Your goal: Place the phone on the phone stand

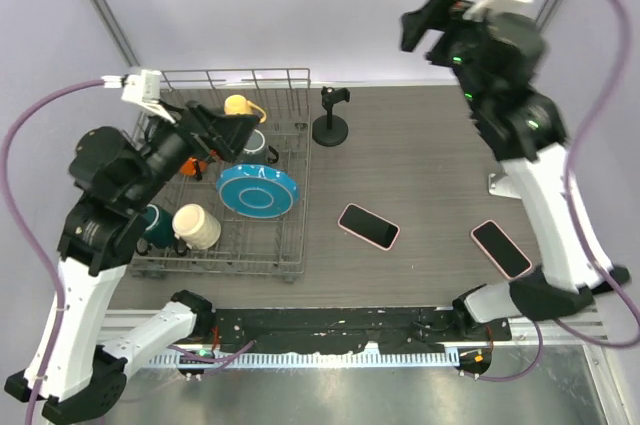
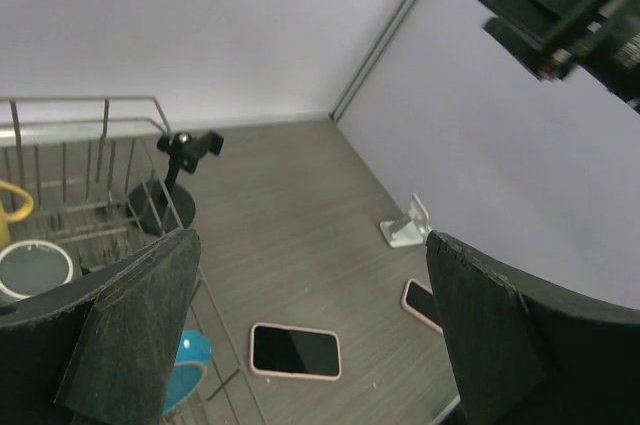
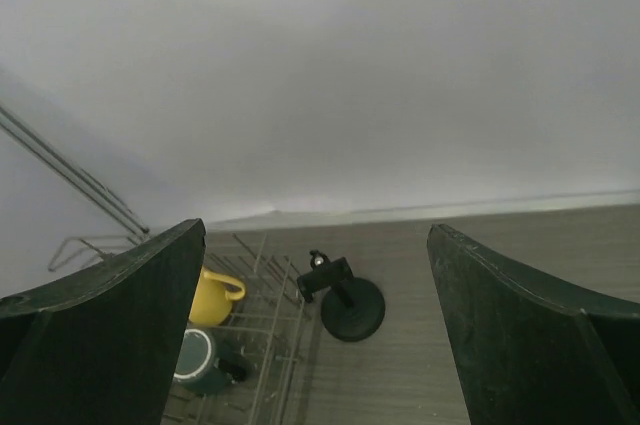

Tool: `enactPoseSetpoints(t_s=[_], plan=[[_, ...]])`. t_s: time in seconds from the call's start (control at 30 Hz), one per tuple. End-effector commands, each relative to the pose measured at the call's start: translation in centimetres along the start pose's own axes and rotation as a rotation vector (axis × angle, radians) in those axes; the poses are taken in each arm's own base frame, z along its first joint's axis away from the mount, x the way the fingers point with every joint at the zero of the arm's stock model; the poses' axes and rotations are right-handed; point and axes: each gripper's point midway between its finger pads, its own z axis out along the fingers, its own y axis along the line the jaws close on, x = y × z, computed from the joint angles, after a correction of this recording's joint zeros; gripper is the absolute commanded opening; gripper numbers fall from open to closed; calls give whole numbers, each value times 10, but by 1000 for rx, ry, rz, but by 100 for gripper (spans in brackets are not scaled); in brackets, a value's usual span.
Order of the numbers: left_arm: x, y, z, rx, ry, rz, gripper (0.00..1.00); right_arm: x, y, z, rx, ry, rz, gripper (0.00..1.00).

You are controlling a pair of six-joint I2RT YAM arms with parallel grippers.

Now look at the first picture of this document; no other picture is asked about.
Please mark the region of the black phone stand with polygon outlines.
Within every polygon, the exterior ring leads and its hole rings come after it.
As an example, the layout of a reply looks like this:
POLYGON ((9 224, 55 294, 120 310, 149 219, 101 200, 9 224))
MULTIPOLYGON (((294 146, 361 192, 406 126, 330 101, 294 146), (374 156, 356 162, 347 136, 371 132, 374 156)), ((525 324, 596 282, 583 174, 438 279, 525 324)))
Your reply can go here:
POLYGON ((347 88, 324 86, 321 89, 321 106, 325 114, 317 117, 312 124, 312 139, 324 147, 342 144, 348 136, 348 124, 333 113, 333 107, 340 102, 349 102, 351 93, 347 88))

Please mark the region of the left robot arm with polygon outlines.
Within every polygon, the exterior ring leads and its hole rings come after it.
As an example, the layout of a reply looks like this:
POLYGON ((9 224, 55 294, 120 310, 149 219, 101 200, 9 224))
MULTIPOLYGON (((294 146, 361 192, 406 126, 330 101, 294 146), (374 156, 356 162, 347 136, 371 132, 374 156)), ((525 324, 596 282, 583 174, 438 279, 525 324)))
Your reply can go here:
POLYGON ((158 119, 151 136, 133 144, 120 130, 103 126, 86 133, 69 172, 81 191, 48 268, 56 292, 31 364, 9 376, 6 392, 41 402, 53 424, 76 424, 104 416, 127 381, 180 339, 205 342, 215 312, 203 297, 182 290, 124 338, 100 343, 107 308, 147 228, 144 212, 191 158, 236 159, 257 119, 225 115, 191 101, 158 119))

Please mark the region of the white phone stand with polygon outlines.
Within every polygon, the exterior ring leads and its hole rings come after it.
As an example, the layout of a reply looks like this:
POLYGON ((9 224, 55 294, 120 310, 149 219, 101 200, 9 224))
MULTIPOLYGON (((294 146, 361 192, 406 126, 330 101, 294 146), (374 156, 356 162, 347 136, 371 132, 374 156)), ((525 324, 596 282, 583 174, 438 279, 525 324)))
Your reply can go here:
POLYGON ((487 182, 488 193, 491 196, 520 200, 521 196, 516 190, 510 177, 503 172, 490 173, 487 182))

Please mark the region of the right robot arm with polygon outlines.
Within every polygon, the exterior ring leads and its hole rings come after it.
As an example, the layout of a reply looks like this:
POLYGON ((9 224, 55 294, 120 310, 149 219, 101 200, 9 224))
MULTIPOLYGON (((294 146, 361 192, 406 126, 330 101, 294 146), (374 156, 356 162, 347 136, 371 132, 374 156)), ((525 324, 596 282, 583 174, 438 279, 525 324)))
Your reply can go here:
POLYGON ((533 322, 577 314, 595 296, 619 291, 629 270, 611 262, 590 230, 577 189, 567 190, 568 137, 558 108, 531 81, 546 51, 528 17, 484 12, 465 18, 466 0, 427 0, 401 17, 400 48, 413 51, 430 30, 440 32, 425 58, 450 69, 470 108, 470 119, 518 194, 541 254, 533 271, 500 285, 481 285, 459 296, 451 325, 472 340, 495 319, 524 316, 533 322))

